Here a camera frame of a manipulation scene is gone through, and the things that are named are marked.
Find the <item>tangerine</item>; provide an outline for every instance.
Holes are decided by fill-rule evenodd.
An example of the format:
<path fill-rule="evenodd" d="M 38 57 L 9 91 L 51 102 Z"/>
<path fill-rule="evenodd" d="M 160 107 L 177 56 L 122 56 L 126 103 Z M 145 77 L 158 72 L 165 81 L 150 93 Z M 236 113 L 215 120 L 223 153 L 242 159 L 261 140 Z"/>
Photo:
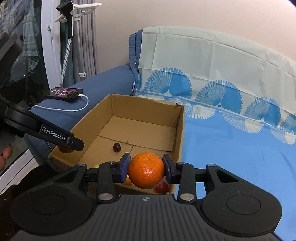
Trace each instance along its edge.
<path fill-rule="evenodd" d="M 150 152 L 139 153 L 128 165 L 131 182 L 138 188 L 151 189 L 162 182 L 165 166 L 162 160 Z"/>

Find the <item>white charging cable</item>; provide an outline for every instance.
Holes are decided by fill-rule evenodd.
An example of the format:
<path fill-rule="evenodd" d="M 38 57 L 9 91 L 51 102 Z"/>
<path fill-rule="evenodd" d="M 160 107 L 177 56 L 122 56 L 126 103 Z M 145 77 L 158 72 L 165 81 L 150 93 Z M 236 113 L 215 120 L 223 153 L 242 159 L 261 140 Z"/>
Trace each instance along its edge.
<path fill-rule="evenodd" d="M 78 96 L 80 97 L 85 97 L 87 99 L 87 102 L 86 102 L 86 105 L 85 107 L 79 109 L 79 110 L 63 110 L 63 109 L 53 109 L 53 108 L 48 108 L 48 107 L 43 107 L 43 106 L 40 106 L 40 105 L 34 105 L 32 108 L 34 107 L 39 107 L 39 108 L 42 108 L 42 109 L 46 109 L 46 110 L 60 110 L 60 111 L 65 111 L 65 112 L 75 112 L 75 111 L 80 111 L 80 110 L 83 110 L 87 107 L 87 105 L 89 104 L 89 98 L 86 96 L 86 95 L 82 95 L 82 94 L 79 94 Z"/>

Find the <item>smartphone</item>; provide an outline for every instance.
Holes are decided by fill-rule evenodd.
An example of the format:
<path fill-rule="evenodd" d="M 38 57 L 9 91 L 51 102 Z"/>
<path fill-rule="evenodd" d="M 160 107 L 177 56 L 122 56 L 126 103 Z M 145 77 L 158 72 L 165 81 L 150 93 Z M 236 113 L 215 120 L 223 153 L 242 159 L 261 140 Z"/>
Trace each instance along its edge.
<path fill-rule="evenodd" d="M 43 91 L 43 96 L 46 99 L 58 99 L 67 102 L 75 100 L 79 94 L 83 94 L 83 89 L 55 87 L 49 91 Z"/>

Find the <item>white door frame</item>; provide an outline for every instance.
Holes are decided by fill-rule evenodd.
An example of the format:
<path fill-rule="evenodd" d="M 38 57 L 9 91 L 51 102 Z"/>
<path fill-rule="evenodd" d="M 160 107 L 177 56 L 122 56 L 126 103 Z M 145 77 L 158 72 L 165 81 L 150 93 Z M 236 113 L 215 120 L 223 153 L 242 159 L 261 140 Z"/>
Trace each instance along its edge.
<path fill-rule="evenodd" d="M 30 150 L 25 151 L 0 176 L 0 195 L 11 185 L 17 185 L 29 171 L 39 166 Z"/>
<path fill-rule="evenodd" d="M 58 87 L 61 79 L 61 41 L 59 22 L 60 0 L 43 0 L 41 6 L 41 37 L 49 88 Z"/>

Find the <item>hanging clothes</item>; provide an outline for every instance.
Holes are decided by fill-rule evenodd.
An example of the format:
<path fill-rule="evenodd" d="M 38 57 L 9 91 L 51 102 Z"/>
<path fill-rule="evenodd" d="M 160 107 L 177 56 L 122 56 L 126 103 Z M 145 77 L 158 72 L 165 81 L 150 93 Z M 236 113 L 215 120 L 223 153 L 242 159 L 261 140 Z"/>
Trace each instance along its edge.
<path fill-rule="evenodd" d="M 1 19 L 2 10 L 4 8 L 5 3 L 6 3 L 6 0 L 4 0 L 2 3 L 0 3 L 0 19 Z"/>
<path fill-rule="evenodd" d="M 39 27 L 34 13 L 34 0 L 7 0 L 0 18 L 0 34 L 23 35 L 23 51 L 11 69 L 10 82 L 32 73 L 40 60 L 36 43 Z"/>

